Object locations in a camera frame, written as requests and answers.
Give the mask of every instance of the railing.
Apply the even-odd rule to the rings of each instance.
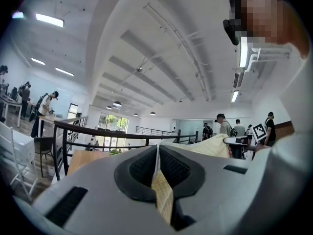
[[[62,137],[62,152],[59,152],[60,148],[57,148],[56,139],[57,139],[57,129],[63,129],[63,137]],[[145,140],[145,145],[140,146],[99,146],[99,145],[89,145],[84,143],[74,143],[72,140],[68,140],[68,133],[83,133],[92,136],[102,136],[102,137],[113,137],[113,138],[123,138],[123,139],[139,139]],[[197,140],[198,139],[198,131],[194,135],[186,135],[186,136],[160,136],[160,135],[136,135],[136,134],[125,134],[125,133],[117,133],[117,132],[108,132],[95,130],[90,128],[85,128],[84,126],[73,125],[66,123],[64,121],[54,121],[54,147],[53,154],[55,159],[55,173],[57,180],[60,180],[60,169],[62,165],[64,165],[65,175],[67,175],[68,171],[68,161],[67,157],[71,157],[72,154],[69,154],[68,151],[72,145],[88,147],[88,148],[101,148],[101,149],[132,149],[132,148],[141,148],[145,146],[149,146],[149,141],[153,139],[175,139],[177,143],[179,143],[180,138],[189,138],[189,140]]]
[[[70,118],[62,121],[54,121],[54,123],[64,123],[70,126],[81,126],[85,127],[87,123],[88,117],[78,117],[78,118]],[[54,125],[53,129],[53,157],[54,157],[54,169],[56,172],[57,180],[60,180],[60,170],[63,165],[63,153],[66,151],[66,154],[69,150],[72,149],[72,145],[66,145],[63,149],[64,139],[69,141],[70,143],[74,143],[78,138],[79,132],[75,132],[74,130],[69,130],[68,132],[64,131],[61,133],[56,125]]]
[[[169,131],[160,131],[160,130],[155,130],[155,129],[149,129],[149,128],[144,128],[140,126],[136,126],[136,133],[142,134],[142,135],[150,135],[150,136],[164,136],[164,135],[170,135],[171,132]]]

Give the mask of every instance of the neck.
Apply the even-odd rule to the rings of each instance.
[[[291,12],[289,19],[289,42],[300,52],[302,59],[307,59],[310,51],[308,34],[295,12]]]

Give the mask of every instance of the black slot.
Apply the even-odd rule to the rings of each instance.
[[[45,217],[57,226],[62,227],[73,214],[87,191],[82,187],[73,187]]]
[[[240,174],[245,174],[246,171],[248,170],[246,168],[241,168],[241,167],[237,167],[237,166],[233,166],[233,165],[226,165],[223,169],[237,172]]]

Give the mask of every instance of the white ceiling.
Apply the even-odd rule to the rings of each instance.
[[[240,49],[223,29],[228,0],[142,1],[135,9],[125,7],[124,16],[127,9],[133,9],[132,17],[116,25],[123,30],[114,35],[114,44],[101,41],[105,22],[103,33],[95,36],[91,31],[97,20],[95,11],[101,13],[100,0],[25,0],[21,6],[25,18],[12,22],[11,37],[31,66],[47,72],[57,72],[55,67],[65,69],[74,74],[68,79],[81,83],[92,73],[96,79],[89,80],[89,85],[95,88],[98,105],[100,100],[110,105],[119,100],[122,108],[140,112],[169,101],[210,98],[210,103],[230,102]],[[117,15],[115,6],[109,9],[110,19],[123,17]],[[63,19],[65,27],[39,22],[34,13]],[[98,48],[92,55],[88,54],[90,42]],[[86,56],[95,58],[89,62]],[[32,62],[32,57],[46,66]],[[237,101],[250,103],[274,66],[273,62],[255,65],[265,72],[253,88],[241,91]]]

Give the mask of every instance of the black metal railing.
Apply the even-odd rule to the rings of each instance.
[[[150,135],[150,136],[165,136],[165,135],[171,134],[171,132],[169,131],[160,131],[160,130],[144,128],[140,126],[136,126],[136,133],[139,133],[142,135]]]
[[[62,129],[63,134],[62,134],[62,147],[57,146],[57,129]],[[68,133],[83,133],[87,135],[92,135],[92,136],[102,136],[102,137],[112,137],[112,138],[124,138],[124,139],[137,139],[137,140],[145,140],[145,145],[141,146],[100,146],[100,145],[89,145],[89,144],[84,144],[84,143],[74,143],[73,140],[69,140],[68,138]],[[54,147],[53,148],[53,153],[55,156],[55,173],[57,180],[60,180],[60,169],[62,165],[64,165],[64,171],[65,175],[67,175],[68,171],[68,161],[67,157],[71,157],[72,154],[69,154],[68,151],[70,150],[70,147],[72,145],[75,146],[81,146],[81,147],[86,147],[86,148],[101,148],[101,149],[119,149],[119,148],[125,148],[125,149],[133,149],[133,148],[141,148],[145,146],[149,146],[149,141],[150,140],[155,140],[155,139],[175,139],[175,142],[180,142],[180,138],[189,138],[190,141],[192,140],[197,140],[198,139],[198,131],[194,135],[186,135],[186,136],[169,136],[169,135],[136,135],[136,134],[125,134],[125,133],[117,133],[117,132],[108,132],[108,131],[102,131],[102,130],[95,130],[95,129],[90,129],[90,128],[85,128],[84,126],[80,125],[74,125],[74,124],[69,124],[64,121],[54,121]]]

